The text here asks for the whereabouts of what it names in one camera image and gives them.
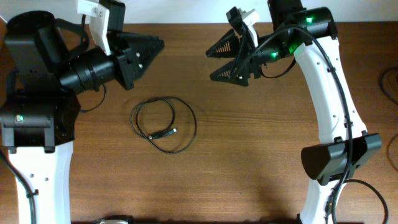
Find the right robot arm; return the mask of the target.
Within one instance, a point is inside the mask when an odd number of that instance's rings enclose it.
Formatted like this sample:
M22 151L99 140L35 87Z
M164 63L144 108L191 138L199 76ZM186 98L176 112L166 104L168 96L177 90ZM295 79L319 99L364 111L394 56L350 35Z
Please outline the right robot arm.
M300 1L269 1L273 33L255 30L255 10L232 8L231 29L206 51L207 57L228 58L214 71L216 82L248 86L261 78L268 63L292 57L305 77L318 122L317 145L305 147L301 161L309 177L298 223L335 223L341 190L354 172L381 148L379 134L368 132L349 92L341 65L338 31L327 7L307 9Z

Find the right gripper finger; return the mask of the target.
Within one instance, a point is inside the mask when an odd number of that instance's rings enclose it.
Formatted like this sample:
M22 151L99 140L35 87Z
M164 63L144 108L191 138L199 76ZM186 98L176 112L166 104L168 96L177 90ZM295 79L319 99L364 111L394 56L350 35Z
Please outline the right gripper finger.
M230 29L206 51L206 56L209 58L236 58L242 40L243 37L240 37L234 29Z
M230 83L239 86L249 86L249 78L249 70L246 67L239 70L235 60L228 62L210 74L210 80L212 81Z

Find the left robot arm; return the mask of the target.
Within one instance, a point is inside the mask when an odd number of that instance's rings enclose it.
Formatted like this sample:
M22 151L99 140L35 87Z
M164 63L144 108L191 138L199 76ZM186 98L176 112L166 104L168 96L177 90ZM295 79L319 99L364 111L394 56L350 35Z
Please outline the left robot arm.
M4 43L16 64L1 106L1 159L14 174L20 223L70 223L69 170L77 96L116 80L130 90L164 48L157 36L105 33L110 51L90 47L78 24L47 11L7 23Z

